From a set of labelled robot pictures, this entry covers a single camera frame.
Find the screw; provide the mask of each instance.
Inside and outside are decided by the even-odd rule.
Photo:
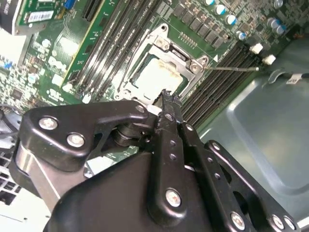
[[[169,121],[173,121],[173,116],[170,114],[165,114],[165,117],[169,120]]]
[[[196,71],[197,71],[197,65],[196,65],[196,64],[193,64],[193,65],[192,65],[192,71],[193,71],[193,72],[196,72]]]
[[[283,225],[282,221],[280,220],[280,218],[278,218],[276,215],[273,215],[273,216],[272,216],[272,219],[273,219],[275,225],[276,225],[279,229],[281,229],[281,230],[284,229],[284,225]]]
[[[85,144],[84,138],[79,134],[70,134],[67,137],[67,142],[73,147],[81,147],[82,145]]]
[[[214,149],[220,151],[220,146],[217,143],[213,142],[212,145],[213,145]]]
[[[141,105],[138,105],[135,107],[138,111],[140,111],[141,113],[145,113],[144,107],[142,107]]]
[[[188,130],[193,131],[193,127],[190,124],[187,124],[186,126],[187,126]]]
[[[41,128],[45,130],[54,130],[57,128],[58,123],[56,120],[50,118],[50,117],[44,117],[39,120],[39,125]]]
[[[292,230],[296,230],[296,226],[292,223],[292,221],[288,217],[284,216],[284,220],[285,220],[286,224],[288,224],[288,226]]]
[[[243,231],[245,229],[245,223],[243,221],[243,219],[241,218],[241,216],[238,213],[232,212],[231,213],[231,218],[232,221],[234,223],[234,225],[240,229],[241,231]]]
[[[173,207],[180,206],[180,204],[182,202],[179,194],[176,191],[171,190],[171,189],[168,189],[166,191],[165,197],[166,197],[166,200],[168,201],[168,203]]]

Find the sticker label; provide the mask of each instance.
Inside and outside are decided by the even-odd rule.
[[[28,23],[51,19],[53,17],[53,14],[54,14],[54,11],[32,12],[29,16]]]
[[[302,74],[294,74],[292,77],[286,82],[287,85],[295,85],[299,80],[301,80]]]

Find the pcie slot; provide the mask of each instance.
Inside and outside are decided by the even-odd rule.
[[[236,57],[238,57],[239,53],[242,51],[241,48],[239,48],[238,44],[229,52],[228,56],[224,58],[223,61],[220,62],[218,66],[220,67],[228,67],[230,66],[231,62],[234,61]],[[224,71],[221,70],[214,70],[211,71],[206,78],[206,80],[199,86],[198,91],[195,91],[193,95],[184,103],[183,105],[183,115],[187,113],[191,109],[191,106],[195,105],[195,103],[198,101],[198,98],[203,94],[204,91],[206,91],[212,83],[217,80],[217,78],[223,73]]]
[[[252,60],[247,60],[245,61],[245,63],[240,65],[240,67],[248,68],[252,64]],[[202,103],[203,110],[194,111],[191,114],[192,117],[190,118],[190,123],[192,123],[194,126],[202,122],[202,118],[207,118],[207,116],[209,116],[213,112],[213,110],[216,109],[239,86],[239,84],[241,84],[242,81],[244,81],[245,78],[251,74],[249,72],[225,72],[229,73],[226,75],[226,82],[219,88],[214,88],[211,91],[211,94],[209,94],[209,97],[207,99],[204,99],[204,102]]]
[[[148,1],[147,8],[139,13],[137,17],[139,20],[133,26],[133,33],[130,34],[130,38],[127,38],[126,43],[128,45],[120,47],[118,51],[115,52],[115,59],[110,61],[110,65],[112,63],[114,63],[115,65],[112,67],[106,80],[101,82],[99,87],[95,91],[95,95],[97,94],[96,100],[99,100],[103,96],[103,93],[112,82],[113,77],[117,74],[121,65],[124,63],[129,51],[131,51],[135,44],[138,42],[139,38],[141,37],[143,28],[151,19],[160,2],[160,0]]]
[[[86,19],[88,22],[91,22],[101,2],[102,0],[87,0],[86,6],[84,7],[82,13],[82,18]]]
[[[94,68],[88,76],[91,77],[91,82],[86,83],[85,92],[89,91],[92,87],[98,86],[101,82],[102,75],[98,75],[98,72],[105,71],[108,65],[110,65],[110,60],[115,56],[117,48],[121,47],[123,43],[126,42],[128,32],[130,31],[133,22],[136,20],[137,15],[142,10],[143,6],[147,4],[147,0],[141,2],[140,0],[135,0],[132,2],[132,5],[136,5],[137,8],[134,9],[131,7],[131,4],[127,5],[125,12],[122,14],[122,19],[118,22],[117,26],[109,38],[109,40],[104,45],[103,49],[100,52],[100,55],[97,58],[97,61],[94,65]]]
[[[97,57],[102,55],[102,49],[104,49],[104,47],[107,45],[106,41],[109,39],[110,34],[113,33],[117,29],[118,24],[116,24],[116,22],[118,22],[118,18],[121,16],[121,11],[120,11],[121,3],[120,2],[121,1],[118,1],[118,4],[110,20],[108,21],[101,36],[96,42],[96,45],[92,49],[92,52],[89,58],[87,59],[82,70],[78,73],[78,76],[76,79],[79,80],[78,86],[81,87],[79,91],[83,91],[84,83],[88,83],[91,80],[92,77],[90,75],[87,75],[88,72],[91,72],[95,68],[95,62],[97,60]]]

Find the ram slot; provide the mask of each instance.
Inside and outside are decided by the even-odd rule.
[[[248,68],[261,64],[260,58],[238,43],[218,65]],[[212,71],[183,105],[184,120],[200,126],[241,85],[251,72]]]
[[[89,72],[91,72],[95,68],[95,64],[97,61],[97,58],[101,56],[102,49],[104,49],[107,46],[107,42],[111,36],[111,34],[117,30],[117,23],[119,21],[119,17],[122,16],[121,9],[121,3],[118,2],[110,20],[108,21],[106,27],[104,28],[101,36],[96,42],[96,45],[92,49],[92,52],[90,56],[88,57],[84,67],[82,70],[78,73],[76,79],[79,80],[78,82],[78,89],[80,92],[83,91],[83,87],[85,86],[85,83],[89,83],[92,79],[92,76],[88,75]]]
[[[117,48],[121,47],[126,41],[126,34],[130,31],[132,21],[134,21],[142,9],[143,5],[147,3],[147,0],[141,2],[140,0],[135,0],[132,2],[136,7],[128,7],[127,11],[122,15],[122,19],[118,22],[116,28],[110,39],[107,41],[106,45],[100,52],[100,55],[97,58],[94,68],[91,72],[88,73],[88,76],[91,77],[92,82],[87,83],[85,87],[85,92],[90,91],[93,87],[96,87],[100,82],[103,76],[99,75],[102,70],[106,69],[106,63],[109,64],[109,61],[115,56],[115,51]]]
[[[133,47],[136,45],[138,42],[139,38],[142,36],[142,30],[145,27],[145,25],[148,23],[150,18],[152,17],[153,13],[156,12],[156,8],[158,7],[160,0],[153,0],[148,2],[147,8],[140,12],[138,15],[138,21],[134,24],[132,33],[130,34],[130,38],[127,39],[126,44],[122,47],[120,47],[116,52],[115,52],[115,59],[110,61],[110,64],[114,63],[115,65],[109,68],[107,71],[108,76],[105,79],[105,81],[101,82],[99,87],[96,89],[94,92],[94,95],[96,96],[96,100],[98,101],[112,82],[113,77],[117,74],[119,71],[120,67],[123,65],[128,52],[133,49]]]

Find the metal lever arm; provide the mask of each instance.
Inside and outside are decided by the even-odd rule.
[[[143,123],[148,115],[136,101],[32,109],[21,122],[12,176],[28,177],[52,210],[66,191],[85,180],[94,134],[102,133],[104,144],[117,125]]]

